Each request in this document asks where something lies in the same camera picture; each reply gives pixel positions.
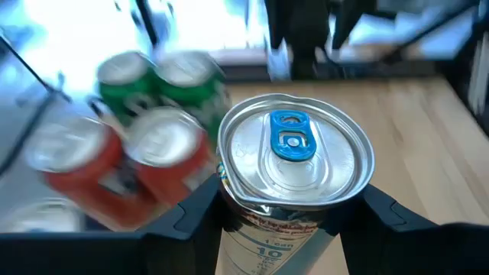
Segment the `dented can top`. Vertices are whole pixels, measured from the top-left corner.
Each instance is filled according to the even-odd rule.
[[[97,69],[97,80],[108,85],[125,85],[140,79],[150,61],[137,51],[119,53],[108,58]]]
[[[171,167],[192,156],[202,128],[179,108],[159,107],[136,118],[128,129],[125,151],[138,163]]]
[[[219,128],[226,189],[244,204],[317,209],[368,184],[374,151],[345,113],[315,99],[283,94],[237,104]]]
[[[199,51],[157,55],[156,65],[158,77],[178,87],[199,86],[212,76],[216,68],[210,55]]]
[[[66,118],[41,126],[27,150],[28,163],[44,172],[73,171],[97,157],[105,146],[107,127],[86,117]]]

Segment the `wooden table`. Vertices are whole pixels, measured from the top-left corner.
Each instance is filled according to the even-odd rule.
[[[374,146],[371,184],[436,223],[489,224],[489,142],[444,79],[246,85],[229,92],[234,104],[272,92],[333,104]],[[316,274],[348,274],[340,238],[320,257],[310,273]]]

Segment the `aluminum can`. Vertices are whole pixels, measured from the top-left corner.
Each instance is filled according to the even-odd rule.
[[[83,230],[83,214],[65,199],[42,199],[13,209],[0,222],[2,233],[78,232]]]
[[[219,66],[197,51],[156,54],[155,63],[161,104],[181,107],[196,117],[215,147],[219,124],[230,106]]]
[[[371,143],[345,113],[282,94],[233,107],[218,151],[226,275],[307,274],[334,238],[323,230],[328,213],[374,172]]]
[[[85,117],[41,126],[28,163],[56,191],[113,230],[143,225],[156,199],[137,181],[114,129]]]
[[[129,126],[137,115],[157,105],[154,93],[152,63],[142,53],[128,51],[110,57],[97,69],[98,98],[106,104],[124,126]]]
[[[179,108],[144,113],[127,136],[125,151],[139,179],[162,203],[176,205],[214,173],[206,132]]]

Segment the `blue pull tab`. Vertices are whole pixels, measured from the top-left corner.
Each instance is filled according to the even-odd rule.
[[[304,161],[314,156],[316,140],[305,112],[273,111],[270,128],[270,145],[277,156],[289,161]]]

